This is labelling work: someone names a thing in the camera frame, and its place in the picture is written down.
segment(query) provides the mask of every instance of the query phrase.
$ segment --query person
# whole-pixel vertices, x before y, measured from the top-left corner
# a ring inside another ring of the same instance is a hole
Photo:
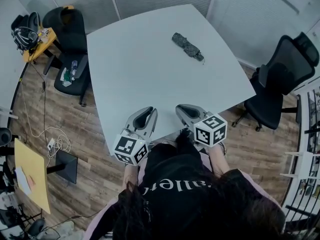
[[[124,170],[122,192],[84,239],[291,239],[279,204],[250,176],[230,169],[221,145],[199,153],[183,130]]]

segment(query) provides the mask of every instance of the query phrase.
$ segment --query chair armrest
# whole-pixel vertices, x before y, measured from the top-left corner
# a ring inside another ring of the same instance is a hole
[[[47,74],[48,74],[48,71],[49,71],[50,67],[52,66],[52,63],[53,63],[55,57],[56,57],[56,56],[52,55],[52,56],[49,58],[48,62],[46,63],[46,65],[45,65],[45,67],[44,67],[44,70],[43,70],[43,74],[44,74],[44,75],[47,75]]]
[[[268,72],[269,72],[269,68],[266,65],[261,65],[259,74],[258,74],[258,81],[264,88],[267,85]]]
[[[76,69],[76,72],[75,72],[75,75],[74,75],[74,78],[75,79],[78,79],[79,77],[81,77],[81,74],[83,73],[83,71],[85,70],[86,66],[88,64],[88,55],[85,54],[80,63],[79,63],[79,66],[77,67]]]

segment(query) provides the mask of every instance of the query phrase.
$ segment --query dark hair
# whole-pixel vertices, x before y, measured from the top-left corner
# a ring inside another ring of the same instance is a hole
[[[180,235],[171,235],[165,228],[153,229],[152,212],[138,187],[128,182],[123,198],[119,199],[121,213],[113,227],[115,240],[148,239],[295,239],[283,233],[285,215],[280,207],[267,198],[256,198],[235,180],[224,175],[206,175],[212,188],[199,188],[207,194],[202,216],[196,226]]]

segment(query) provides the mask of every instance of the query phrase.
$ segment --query black office chair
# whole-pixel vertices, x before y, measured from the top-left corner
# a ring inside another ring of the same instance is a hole
[[[282,109],[283,95],[313,77],[318,63],[319,52],[304,33],[295,39],[282,36],[271,60],[257,68],[250,79],[256,95],[244,102],[246,110],[232,123],[232,127],[236,127],[249,112],[258,122],[257,132],[262,125],[277,129],[281,113],[291,112]]]
[[[85,25],[81,12],[77,9],[58,7],[44,16],[42,25],[44,28],[53,29],[63,50],[59,59],[54,55],[49,58],[43,74],[46,75],[51,66],[59,68],[54,87],[62,93],[80,96],[79,104],[84,107],[85,103],[82,101],[90,83],[90,72]],[[64,68],[71,68],[72,61],[77,61],[78,64],[75,80],[65,87],[60,78]]]

